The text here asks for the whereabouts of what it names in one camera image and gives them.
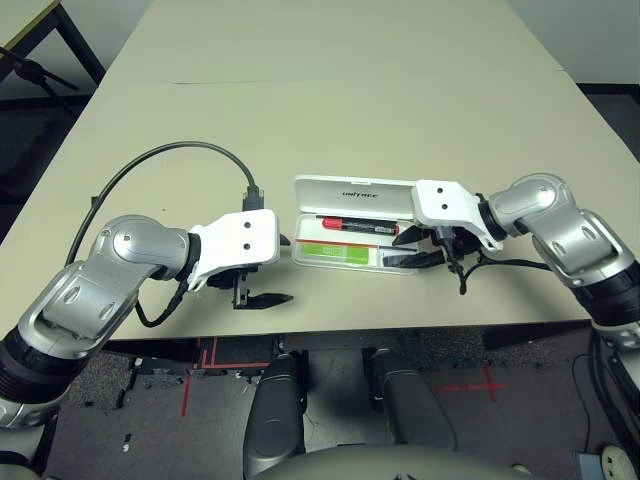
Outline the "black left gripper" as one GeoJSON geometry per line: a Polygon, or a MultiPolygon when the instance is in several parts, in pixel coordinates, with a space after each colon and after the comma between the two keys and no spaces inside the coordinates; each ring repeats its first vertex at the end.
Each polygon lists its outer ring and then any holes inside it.
{"type": "MultiPolygon", "coordinates": [[[[280,235],[281,246],[290,246],[290,240],[280,235]]],[[[232,305],[234,309],[268,309],[289,301],[294,297],[282,293],[262,293],[250,296],[247,285],[248,276],[258,271],[258,266],[229,269],[209,277],[209,286],[220,290],[232,290],[232,305]]]]}

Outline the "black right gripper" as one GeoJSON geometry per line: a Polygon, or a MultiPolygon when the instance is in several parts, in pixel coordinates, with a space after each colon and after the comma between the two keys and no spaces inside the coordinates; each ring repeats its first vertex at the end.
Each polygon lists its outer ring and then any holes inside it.
{"type": "MultiPolygon", "coordinates": [[[[452,273],[463,273],[462,261],[480,249],[481,242],[475,235],[462,227],[452,227],[447,230],[426,229],[427,238],[436,248],[433,252],[419,252],[407,258],[407,267],[412,269],[431,268],[447,265],[452,273]]],[[[425,238],[425,230],[418,226],[411,226],[397,235],[392,241],[393,246],[416,243],[425,238]]]]}

